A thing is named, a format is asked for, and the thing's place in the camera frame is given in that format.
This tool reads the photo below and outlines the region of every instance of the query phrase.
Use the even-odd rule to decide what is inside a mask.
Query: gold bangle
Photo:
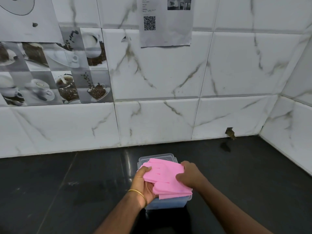
[[[135,190],[135,189],[130,189],[130,190],[128,190],[128,192],[129,192],[129,191],[135,191],[135,192],[139,193],[139,194],[144,198],[144,200],[145,200],[145,206],[144,206],[144,208],[147,206],[147,199],[145,198],[145,196],[144,196],[141,192],[139,192],[138,190]]]

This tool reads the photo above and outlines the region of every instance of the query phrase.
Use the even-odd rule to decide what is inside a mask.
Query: paper sheet
[[[137,0],[141,47],[190,45],[195,0]]]

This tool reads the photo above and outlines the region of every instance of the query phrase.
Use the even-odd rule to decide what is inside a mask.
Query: left hand
[[[135,174],[135,177],[132,181],[132,185],[130,187],[130,189],[135,189],[135,190],[141,192],[145,196],[145,198],[147,199],[147,204],[152,202],[154,200],[154,198],[156,197],[156,195],[153,193],[154,184],[150,183],[150,182],[146,182],[143,179],[143,175],[146,172],[149,172],[151,169],[152,169],[152,167],[149,167],[149,168],[147,168],[145,166],[141,167],[137,171],[137,173]],[[141,209],[143,209],[145,206],[144,198],[138,193],[137,193],[137,198],[138,198],[138,202],[140,204]]]

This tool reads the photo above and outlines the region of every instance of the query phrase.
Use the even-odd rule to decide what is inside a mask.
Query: transparent plastic container
[[[138,159],[138,169],[142,166],[143,163],[148,162],[150,158],[158,158],[163,160],[168,160],[177,163],[176,157],[172,153],[166,154],[159,154],[159,155],[152,155],[147,157],[140,157]],[[185,196],[185,197],[178,197],[178,198],[171,198],[171,199],[154,199],[149,205],[146,206],[146,210],[151,209],[165,209],[165,208],[183,208],[186,203],[192,199],[192,195]]]

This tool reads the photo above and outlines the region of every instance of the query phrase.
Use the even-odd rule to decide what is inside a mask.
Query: forearm
[[[136,192],[128,192],[94,234],[128,234],[141,210]]]
[[[207,179],[203,179],[199,187],[197,191],[217,217],[226,233],[272,234],[214,188]]]

